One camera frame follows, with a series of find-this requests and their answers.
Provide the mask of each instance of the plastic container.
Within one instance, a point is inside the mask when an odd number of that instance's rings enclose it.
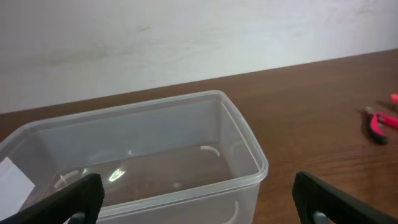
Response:
[[[24,209],[101,174],[97,223],[251,223],[268,162],[221,91],[26,124],[0,143],[34,184]]]

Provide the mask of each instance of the white wall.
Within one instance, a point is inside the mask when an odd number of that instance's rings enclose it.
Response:
[[[397,47],[397,0],[1,0],[0,113]]]

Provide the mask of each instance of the red pliers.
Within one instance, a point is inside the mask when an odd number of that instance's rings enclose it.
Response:
[[[393,108],[398,112],[398,95],[391,95],[391,101],[393,102]],[[384,113],[375,113],[371,107],[366,107],[365,111],[367,112],[366,118],[369,135],[378,144],[388,144],[388,137],[380,130],[379,121],[387,126],[398,129],[398,119]]]

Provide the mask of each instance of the brown tabletop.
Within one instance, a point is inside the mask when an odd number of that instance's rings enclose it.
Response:
[[[383,127],[390,144],[378,146],[358,111],[398,117],[384,103],[398,93],[398,50],[0,114],[0,140],[38,119],[205,90],[229,96],[269,161],[253,223],[299,223],[291,191],[300,170],[398,218],[398,131]]]

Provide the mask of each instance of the white paper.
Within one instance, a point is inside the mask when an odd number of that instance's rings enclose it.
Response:
[[[0,162],[0,220],[17,213],[34,187],[8,157]]]

